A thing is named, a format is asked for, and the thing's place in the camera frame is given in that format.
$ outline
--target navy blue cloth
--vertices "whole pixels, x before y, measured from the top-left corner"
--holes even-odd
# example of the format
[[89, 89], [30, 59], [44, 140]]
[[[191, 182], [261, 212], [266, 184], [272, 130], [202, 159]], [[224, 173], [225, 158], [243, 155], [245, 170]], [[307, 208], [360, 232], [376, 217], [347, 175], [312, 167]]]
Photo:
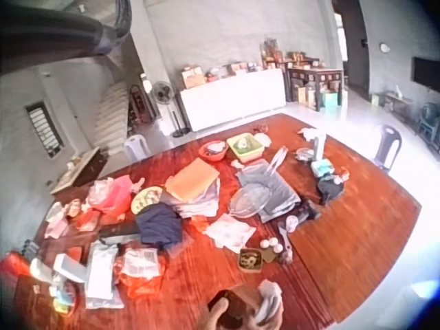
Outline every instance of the navy blue cloth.
[[167, 249], [182, 242], [182, 218], [165, 203], [149, 205], [136, 216], [143, 244], [156, 244]]

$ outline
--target television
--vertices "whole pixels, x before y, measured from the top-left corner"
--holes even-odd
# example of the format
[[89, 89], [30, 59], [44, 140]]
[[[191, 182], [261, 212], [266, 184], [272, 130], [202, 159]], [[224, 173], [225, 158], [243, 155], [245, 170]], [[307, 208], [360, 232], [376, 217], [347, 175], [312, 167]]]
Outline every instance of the television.
[[440, 93], [440, 60], [413, 57], [412, 81]]

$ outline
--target red bowl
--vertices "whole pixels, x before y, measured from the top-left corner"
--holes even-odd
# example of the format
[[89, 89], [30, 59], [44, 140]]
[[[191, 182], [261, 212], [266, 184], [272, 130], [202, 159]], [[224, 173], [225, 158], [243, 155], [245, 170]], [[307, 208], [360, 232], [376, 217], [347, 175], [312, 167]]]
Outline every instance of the red bowl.
[[209, 162], [218, 162], [219, 160], [222, 160], [226, 155], [226, 151], [228, 151], [228, 149], [229, 149], [229, 146], [227, 144], [225, 144], [225, 148], [223, 149], [222, 152], [217, 153], [215, 155], [209, 155], [206, 152], [208, 147], [211, 144], [218, 143], [218, 142], [223, 142], [223, 141], [215, 140], [215, 141], [208, 142], [208, 143], [204, 144], [203, 146], [201, 146], [201, 148], [199, 149], [199, 156]]

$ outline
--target doorway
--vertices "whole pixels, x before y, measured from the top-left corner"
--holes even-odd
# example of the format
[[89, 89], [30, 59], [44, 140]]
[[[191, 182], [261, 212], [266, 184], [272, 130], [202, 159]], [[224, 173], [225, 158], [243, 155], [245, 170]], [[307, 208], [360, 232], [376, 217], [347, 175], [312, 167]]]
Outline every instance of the doorway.
[[364, 16], [359, 0], [333, 0], [346, 84], [369, 99], [370, 61]]

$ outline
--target gray plastic chair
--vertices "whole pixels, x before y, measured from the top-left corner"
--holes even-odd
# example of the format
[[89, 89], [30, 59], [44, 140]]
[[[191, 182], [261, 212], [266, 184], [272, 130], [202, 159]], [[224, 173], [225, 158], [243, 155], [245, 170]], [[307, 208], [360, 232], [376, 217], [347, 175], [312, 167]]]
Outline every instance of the gray plastic chair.
[[[399, 153], [400, 148], [402, 147], [402, 136], [394, 127], [391, 127], [390, 125], [387, 124], [380, 125], [378, 129], [380, 130], [380, 134], [382, 137], [380, 139], [380, 145], [377, 150], [376, 156], [374, 157], [374, 162], [376, 166], [380, 167], [382, 170], [388, 173], [390, 169], [393, 167], [397, 154]], [[393, 145], [394, 141], [398, 141], [399, 144], [397, 146], [390, 167], [385, 167], [386, 158], [388, 157], [388, 154], [390, 152], [391, 146]]]
[[419, 114], [416, 134], [419, 135], [421, 131], [423, 131], [423, 134], [429, 143], [434, 144], [439, 129], [440, 105], [435, 103], [425, 103]]

